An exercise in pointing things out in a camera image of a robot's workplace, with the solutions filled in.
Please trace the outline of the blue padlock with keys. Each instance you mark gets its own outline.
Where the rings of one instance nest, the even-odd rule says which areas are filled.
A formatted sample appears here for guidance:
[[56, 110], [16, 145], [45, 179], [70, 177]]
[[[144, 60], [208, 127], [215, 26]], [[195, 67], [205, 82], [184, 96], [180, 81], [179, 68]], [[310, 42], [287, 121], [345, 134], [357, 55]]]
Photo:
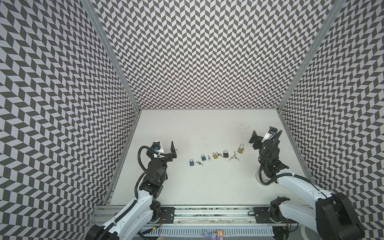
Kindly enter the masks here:
[[190, 165], [190, 167], [193, 167], [194, 165], [201, 165], [201, 166], [203, 166], [204, 164], [202, 163], [202, 162], [200, 162], [200, 161], [194, 161], [193, 159], [190, 159], [189, 160], [189, 165]]

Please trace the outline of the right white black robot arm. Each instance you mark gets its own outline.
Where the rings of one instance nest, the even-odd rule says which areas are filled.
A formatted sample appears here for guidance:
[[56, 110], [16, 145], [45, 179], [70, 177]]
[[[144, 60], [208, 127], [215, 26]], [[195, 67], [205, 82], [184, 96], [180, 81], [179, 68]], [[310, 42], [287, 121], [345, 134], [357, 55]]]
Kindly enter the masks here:
[[323, 240], [362, 240], [365, 229], [350, 199], [332, 193], [294, 173], [279, 158], [282, 131], [270, 127], [264, 136], [253, 131], [249, 143], [259, 152], [257, 172], [264, 186], [279, 184], [307, 203], [301, 206], [288, 197], [277, 197], [270, 203], [270, 220], [280, 223], [293, 220], [316, 232]]

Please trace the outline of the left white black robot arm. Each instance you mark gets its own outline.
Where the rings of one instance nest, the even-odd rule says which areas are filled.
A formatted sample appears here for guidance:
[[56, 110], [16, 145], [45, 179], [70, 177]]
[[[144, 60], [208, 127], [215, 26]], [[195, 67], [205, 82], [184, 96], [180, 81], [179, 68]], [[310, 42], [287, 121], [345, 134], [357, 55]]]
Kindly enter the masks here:
[[157, 198], [168, 179], [168, 163], [177, 158], [177, 150], [171, 142], [171, 152], [166, 154], [161, 142], [153, 142], [138, 150], [138, 163], [143, 170], [134, 188], [134, 198], [103, 225], [92, 226], [86, 240], [132, 240], [148, 223], [161, 220], [161, 203]]

